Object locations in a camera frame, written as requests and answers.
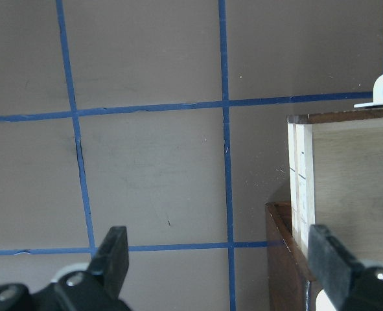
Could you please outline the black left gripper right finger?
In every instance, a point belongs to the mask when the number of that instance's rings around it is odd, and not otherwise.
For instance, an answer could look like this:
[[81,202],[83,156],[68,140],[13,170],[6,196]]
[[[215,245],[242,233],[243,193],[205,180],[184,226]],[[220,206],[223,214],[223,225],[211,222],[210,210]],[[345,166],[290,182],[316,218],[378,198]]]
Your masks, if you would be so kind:
[[330,302],[341,310],[365,266],[321,224],[310,226],[307,259]]

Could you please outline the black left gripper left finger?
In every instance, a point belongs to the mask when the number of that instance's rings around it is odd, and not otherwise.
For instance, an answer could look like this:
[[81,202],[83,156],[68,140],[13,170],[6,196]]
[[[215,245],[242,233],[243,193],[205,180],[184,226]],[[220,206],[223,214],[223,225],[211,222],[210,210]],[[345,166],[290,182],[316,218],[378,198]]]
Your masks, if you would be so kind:
[[113,226],[89,263],[89,273],[103,286],[111,298],[116,299],[121,292],[128,268],[127,228]]

